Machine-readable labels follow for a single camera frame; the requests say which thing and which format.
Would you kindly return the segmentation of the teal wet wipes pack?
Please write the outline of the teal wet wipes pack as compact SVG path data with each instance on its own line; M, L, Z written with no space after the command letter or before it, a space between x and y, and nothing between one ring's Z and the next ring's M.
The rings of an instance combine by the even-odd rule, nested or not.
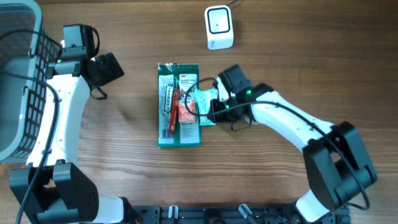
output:
M197 99L198 113L203 114L203 116L199 117L200 126L215 125L206 115L210 112L211 100L216 100L218 98L218 90L216 88L209 90L195 89L195 96Z

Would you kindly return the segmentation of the orange tissue pack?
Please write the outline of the orange tissue pack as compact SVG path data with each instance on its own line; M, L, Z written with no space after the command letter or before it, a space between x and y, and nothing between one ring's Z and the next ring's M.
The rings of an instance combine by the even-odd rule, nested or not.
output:
M178 105L178 121L181 124L191 124L196 121L195 115L189 112L195 112L195 100L188 99L185 105L185 100L180 100Z

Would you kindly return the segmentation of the red Nescafe coffee stick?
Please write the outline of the red Nescafe coffee stick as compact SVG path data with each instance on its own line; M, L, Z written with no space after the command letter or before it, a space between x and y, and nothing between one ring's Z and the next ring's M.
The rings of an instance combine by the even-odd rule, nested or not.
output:
M175 134L175 127L177 123L177 115L178 115L178 106L179 106L179 99L180 99L180 90L176 88L174 90L174 95L172 99L172 110L170 114L170 122L169 122L169 133L174 135Z

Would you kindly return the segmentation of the green glove package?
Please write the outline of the green glove package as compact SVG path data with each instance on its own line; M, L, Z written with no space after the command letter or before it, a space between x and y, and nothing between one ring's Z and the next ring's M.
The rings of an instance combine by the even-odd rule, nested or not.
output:
M195 100L195 114L197 112L197 99L195 88L198 84L197 64L158 64L158 97L159 97L159 137L158 147L193 147L201 144L201 131L199 118L191 124L181 124L178 121L175 127L175 134L169 133L170 114L163 115L165 103L165 89L167 85L173 85L174 90L180 90L180 100Z

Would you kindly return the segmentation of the green white candy bar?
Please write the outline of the green white candy bar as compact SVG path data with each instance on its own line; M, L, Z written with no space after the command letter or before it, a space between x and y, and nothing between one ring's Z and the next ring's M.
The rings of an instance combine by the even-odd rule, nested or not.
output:
M172 100L174 95L174 86L167 85L165 89L165 103L163 115L168 115L172 111Z

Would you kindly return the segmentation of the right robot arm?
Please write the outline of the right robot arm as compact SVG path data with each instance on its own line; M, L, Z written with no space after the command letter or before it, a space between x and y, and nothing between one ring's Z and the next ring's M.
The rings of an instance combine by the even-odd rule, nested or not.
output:
M213 83L218 97L208 118L235 123L263 124L291 142L303 154L309 191L292 205L293 223L316 223L362 195L370 207L366 189L377 182L377 172L358 129L344 121L333 124L289 103L265 83L253 85L239 65L222 71Z

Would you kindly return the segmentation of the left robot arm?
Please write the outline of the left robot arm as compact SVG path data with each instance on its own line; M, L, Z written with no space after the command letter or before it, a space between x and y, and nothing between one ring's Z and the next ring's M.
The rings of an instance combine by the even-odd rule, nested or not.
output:
M101 55L98 31L88 25L63 28L64 40L39 84L45 103L36 101L33 117L40 131L26 167L11 172L10 187L32 223L137 223L124 197L107 197L78 166L80 124L93 90L121 77L111 53Z

